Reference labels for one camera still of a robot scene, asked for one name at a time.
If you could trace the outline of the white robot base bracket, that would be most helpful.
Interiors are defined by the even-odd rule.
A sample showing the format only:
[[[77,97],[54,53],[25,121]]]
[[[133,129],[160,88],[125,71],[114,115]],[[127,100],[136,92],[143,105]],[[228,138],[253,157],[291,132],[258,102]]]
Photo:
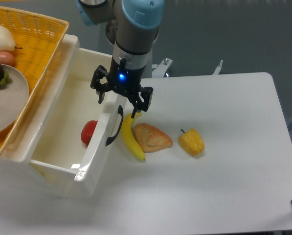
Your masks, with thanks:
[[[169,68],[172,63],[172,59],[164,58],[160,64],[152,64],[152,78],[169,77]]]

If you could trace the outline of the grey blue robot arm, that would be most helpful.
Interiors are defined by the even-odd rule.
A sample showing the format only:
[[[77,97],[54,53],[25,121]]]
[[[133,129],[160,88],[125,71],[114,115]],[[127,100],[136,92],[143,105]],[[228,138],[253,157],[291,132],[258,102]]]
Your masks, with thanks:
[[[148,110],[153,88],[140,83],[158,35],[164,4],[163,0],[77,1],[84,22],[117,22],[110,68],[99,65],[90,85],[99,95],[99,103],[106,92],[113,91],[133,105],[132,118]]]

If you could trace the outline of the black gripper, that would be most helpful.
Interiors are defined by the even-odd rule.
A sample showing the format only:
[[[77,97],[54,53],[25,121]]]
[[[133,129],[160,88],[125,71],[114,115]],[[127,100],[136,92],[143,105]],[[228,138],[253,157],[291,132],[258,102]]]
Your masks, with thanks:
[[[126,59],[120,63],[112,57],[110,71],[99,65],[93,73],[90,87],[99,96],[98,103],[103,102],[105,93],[109,91],[114,91],[124,97],[133,97],[134,109],[131,118],[134,118],[137,113],[148,111],[154,89],[142,87],[140,84],[145,66],[139,69],[128,69],[127,65]]]

